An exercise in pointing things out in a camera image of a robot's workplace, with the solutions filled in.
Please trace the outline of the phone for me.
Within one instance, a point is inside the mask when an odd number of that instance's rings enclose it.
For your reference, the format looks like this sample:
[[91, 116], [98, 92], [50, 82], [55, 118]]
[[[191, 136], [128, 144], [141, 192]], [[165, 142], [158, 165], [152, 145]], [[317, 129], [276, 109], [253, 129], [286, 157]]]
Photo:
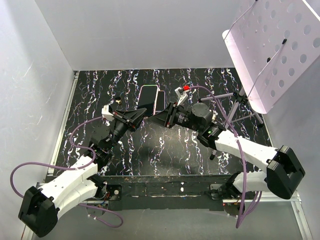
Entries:
[[155, 113], [160, 113], [166, 108], [166, 93], [164, 90], [159, 90], [157, 93]]

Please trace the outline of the black smartphone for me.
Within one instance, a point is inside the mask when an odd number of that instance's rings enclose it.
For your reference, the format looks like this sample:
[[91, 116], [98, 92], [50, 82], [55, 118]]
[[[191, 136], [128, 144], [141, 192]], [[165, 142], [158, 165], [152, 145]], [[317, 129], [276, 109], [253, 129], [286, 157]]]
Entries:
[[145, 108], [144, 117], [150, 117], [155, 113], [159, 88], [157, 85], [143, 85], [139, 92], [137, 109]]

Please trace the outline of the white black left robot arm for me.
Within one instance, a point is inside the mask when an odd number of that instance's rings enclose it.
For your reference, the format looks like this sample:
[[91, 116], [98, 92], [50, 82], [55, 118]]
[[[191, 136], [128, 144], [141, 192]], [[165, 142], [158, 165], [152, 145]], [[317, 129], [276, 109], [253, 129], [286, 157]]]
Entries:
[[98, 143], [85, 147], [86, 153], [71, 167], [61, 167], [61, 175], [40, 186], [31, 186], [22, 195], [18, 218], [39, 238], [49, 234], [58, 220], [82, 201], [101, 200], [106, 196], [107, 183], [97, 173], [113, 156], [112, 149], [127, 131], [134, 132], [144, 119], [146, 108], [111, 111], [101, 110], [100, 119], [114, 122], [114, 128]]

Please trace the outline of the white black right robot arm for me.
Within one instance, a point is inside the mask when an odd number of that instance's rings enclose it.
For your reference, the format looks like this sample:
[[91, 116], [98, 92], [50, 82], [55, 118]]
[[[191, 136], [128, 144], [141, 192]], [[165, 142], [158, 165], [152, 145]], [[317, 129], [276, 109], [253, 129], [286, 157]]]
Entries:
[[244, 158], [259, 168], [259, 172], [243, 171], [234, 174], [225, 184], [225, 191], [232, 199], [246, 192], [271, 192], [289, 200], [306, 172], [292, 148], [265, 146], [241, 136], [212, 121], [213, 113], [200, 102], [187, 111], [182, 106], [169, 106], [148, 119], [164, 128], [179, 125], [198, 133], [198, 141], [207, 148]]

